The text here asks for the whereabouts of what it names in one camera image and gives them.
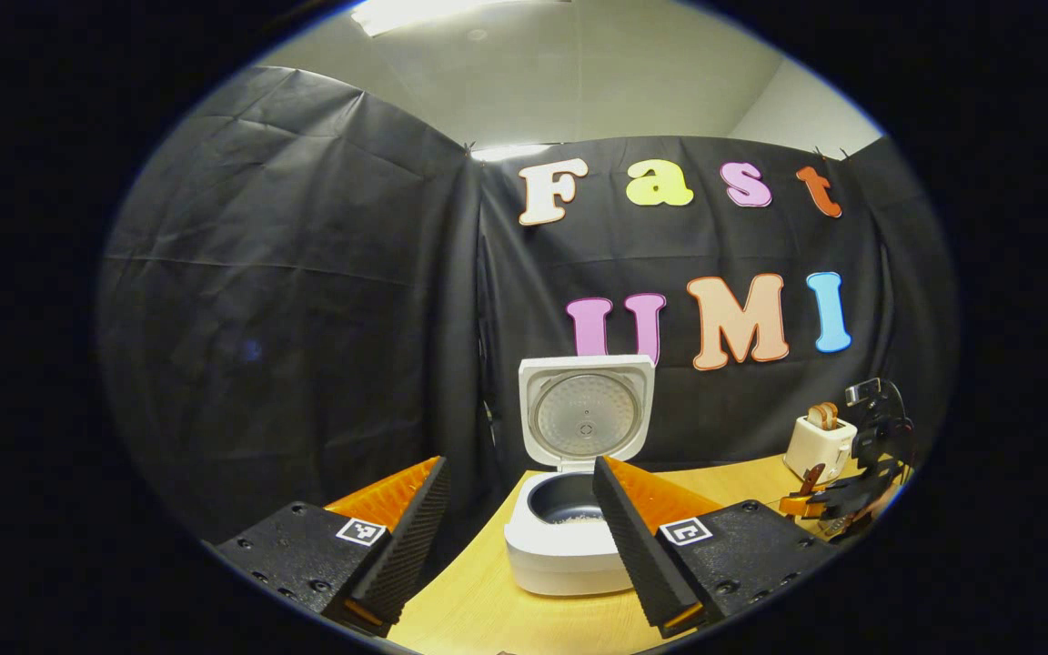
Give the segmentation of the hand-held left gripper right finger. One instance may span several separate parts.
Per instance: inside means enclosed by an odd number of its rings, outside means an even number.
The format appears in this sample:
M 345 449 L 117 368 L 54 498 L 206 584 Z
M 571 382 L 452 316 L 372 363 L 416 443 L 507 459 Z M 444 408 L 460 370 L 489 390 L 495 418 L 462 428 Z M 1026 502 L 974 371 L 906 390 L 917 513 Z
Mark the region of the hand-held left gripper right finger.
M 840 554 L 764 503 L 723 506 L 616 458 L 596 458 L 593 493 L 664 638 L 757 609 Z

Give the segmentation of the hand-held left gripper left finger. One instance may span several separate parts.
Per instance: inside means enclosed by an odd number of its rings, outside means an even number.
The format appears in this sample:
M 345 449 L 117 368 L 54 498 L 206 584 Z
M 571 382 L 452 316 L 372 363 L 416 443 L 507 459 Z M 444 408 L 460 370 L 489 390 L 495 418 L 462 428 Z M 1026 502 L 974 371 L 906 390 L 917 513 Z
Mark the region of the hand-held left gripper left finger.
M 326 506 L 287 503 L 215 549 L 291 604 L 387 637 L 418 590 L 449 490 L 446 458 L 428 458 Z

